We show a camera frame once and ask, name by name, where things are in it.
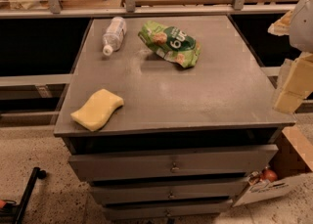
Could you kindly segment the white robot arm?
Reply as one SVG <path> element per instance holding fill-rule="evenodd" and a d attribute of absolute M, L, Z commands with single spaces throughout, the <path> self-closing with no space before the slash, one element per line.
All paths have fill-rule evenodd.
<path fill-rule="evenodd" d="M 268 32 L 287 35 L 290 45 L 300 51 L 298 58 L 285 60 L 281 66 L 273 105 L 278 112 L 293 113 L 313 92 L 313 0 L 300 0 Z"/>

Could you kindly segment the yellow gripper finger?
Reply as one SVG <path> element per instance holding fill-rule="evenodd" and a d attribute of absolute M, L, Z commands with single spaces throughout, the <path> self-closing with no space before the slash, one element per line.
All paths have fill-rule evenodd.
<path fill-rule="evenodd" d="M 313 92 L 313 54 L 301 54 L 294 61 L 285 59 L 277 80 L 273 109 L 293 113 Z"/>
<path fill-rule="evenodd" d="M 290 34 L 291 16 L 293 10 L 286 12 L 280 19 L 273 22 L 268 27 L 268 32 L 276 36 L 284 36 Z"/>

